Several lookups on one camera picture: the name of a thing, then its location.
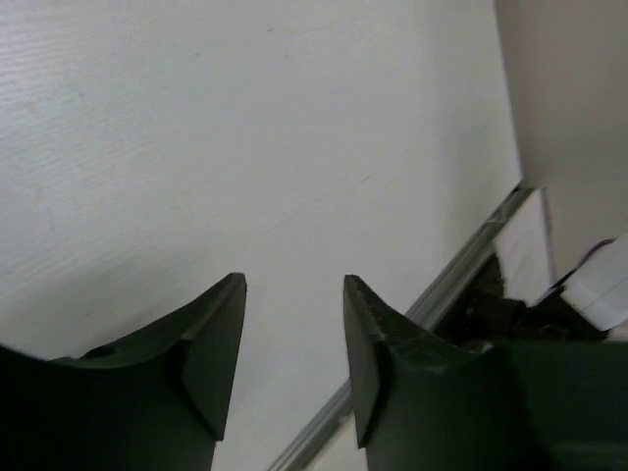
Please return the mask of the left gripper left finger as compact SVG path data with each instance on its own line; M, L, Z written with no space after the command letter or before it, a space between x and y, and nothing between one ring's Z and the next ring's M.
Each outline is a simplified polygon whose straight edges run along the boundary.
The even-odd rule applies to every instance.
M246 303L231 273L79 358L1 350L5 470L208 470L225 434Z

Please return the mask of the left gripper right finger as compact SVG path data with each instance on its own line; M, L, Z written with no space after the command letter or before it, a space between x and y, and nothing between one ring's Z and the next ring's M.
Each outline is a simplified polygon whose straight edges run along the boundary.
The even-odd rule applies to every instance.
M627 346L461 349L343 281L357 443L372 470L623 470Z

